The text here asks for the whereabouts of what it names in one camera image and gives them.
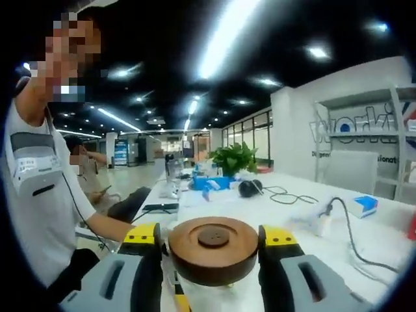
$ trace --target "green plant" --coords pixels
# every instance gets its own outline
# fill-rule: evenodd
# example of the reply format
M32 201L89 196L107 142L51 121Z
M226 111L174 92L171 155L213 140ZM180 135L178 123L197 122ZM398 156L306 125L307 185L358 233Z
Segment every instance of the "green plant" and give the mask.
M255 153L257 148L250 149L246 143L235 143L230 147L218 148L209 154L209 158L222 168L223 174L228 177L234 176L242 169L247 169L250 172L256 172Z

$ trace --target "ceiling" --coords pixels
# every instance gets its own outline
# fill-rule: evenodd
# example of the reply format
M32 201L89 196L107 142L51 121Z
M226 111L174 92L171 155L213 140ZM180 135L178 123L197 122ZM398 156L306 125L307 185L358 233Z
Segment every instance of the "ceiling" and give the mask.
M270 94L283 86L406 54L396 24L366 1L259 0L233 44L229 40L222 65L203 79L201 63L207 51L220 50L208 47L230 2L119 0L105 7L101 60L81 79L83 96L64 94L50 105L56 127L96 135L132 131L101 108L141 130L183 129L195 96L189 129L224 127L270 106ZM239 12L225 31L244 17L244 8ZM322 47L328 57L313 57L310 47ZM128 74L120 77L120 70ZM156 124L147 123L155 118Z

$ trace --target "wooden lid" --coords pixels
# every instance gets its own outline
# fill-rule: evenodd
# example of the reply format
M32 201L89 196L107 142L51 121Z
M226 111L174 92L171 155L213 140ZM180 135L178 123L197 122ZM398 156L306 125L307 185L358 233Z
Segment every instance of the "wooden lid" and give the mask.
M192 219L169 234L179 274L206 286L227 285L245 277L254 266L257 246L252 227L224 217Z

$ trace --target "man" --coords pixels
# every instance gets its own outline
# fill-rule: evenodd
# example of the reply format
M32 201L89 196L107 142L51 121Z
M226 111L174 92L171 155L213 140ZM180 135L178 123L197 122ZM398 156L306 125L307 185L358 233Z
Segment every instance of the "man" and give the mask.
M8 154L12 150L13 156L13 149L3 147L1 154L10 220L27 262L54 302L80 289L81 278L98 262L92 252L75 250L75 227L80 221L85 220L97 235L119 242L133 229L131 224L96 213L70 167L62 135L48 122L47 104L53 101L54 90L69 85L69 80L76 79L78 72L91 63L92 56L101 52L100 31L88 15L99 9L88 8L78 21L51 23L45 60L38 62L36 77L30 78L14 98L6 118L5 143L12 141L12 135L22 133L51 138L60 159L62 178L53 188L30 194L28 199L14 186L16 171L10 168L12 157Z
M140 187L127 199L115 203L103 192L104 188L97 178L98 170L107 164L107 156L87 151L83 142L76 136L67 136L65 141L71 157L74 157L72 164L79 167L79 184L96 210L111 218L131 222L150 193L150 188Z

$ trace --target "desk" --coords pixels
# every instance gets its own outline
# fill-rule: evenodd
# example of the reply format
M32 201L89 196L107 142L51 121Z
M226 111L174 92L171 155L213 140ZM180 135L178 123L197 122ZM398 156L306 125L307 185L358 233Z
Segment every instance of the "desk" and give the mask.
M341 198L362 196L358 192L284 174L262 174L258 175L258 179L265 187L278 185L287 189L289 193L310 195L323 203L329 202L330 198L334 196ZM163 183L159 182L155 185L143 206L149 203L175 202L174 200L159 198L161 187L163 187ZM188 191L182 194L179 201L177 221L180 223L202 216L226 216L242 220L258 230L260 224L284 226L291 217L303 215L312 206L301 201L294 205L276 203L270 200L267 193L264 196L243 199L238 196L236 190L221 191L219 197L207 203L202 199L200 192ZM142 213L142 208L140 208L138 215ZM391 265L394 264L392 264L391 259L388 259L389 255L398 255L400 259L394 259L394 266L398 265L397 262L405 263L413 248L412 242L406 239L405 231L414 211L414 206L379 198L376 214L363 220L350 214L352 233L361 255L369 260ZM333 213L335 216L343 215L340 206L338 207L336 204L334 204ZM137 220L137 223L161 222L163 225L172 220L173 216L166 214L147 214ZM394 284L396 274L383 268L366 267L365 270L371 273L371 277L364 275L356 266L352 265L352 258L354 257L351 256L352 251L348 247L349 239L346 223L334 227L333 230L333 239L316 237L302 230L294 229L292 232L305 253L313 254L325 262L344 278L345 283L352 291L369 302L378 303L386 295L390 285ZM263 310L257 279L258 270L259 265L256 263L253 272L235 284L238 292L235 299L244 302L240 311ZM185 293L192 291L192 289L187 289L186 285L183 285L183 288ZM226 302L219 308L225 309L225 305Z

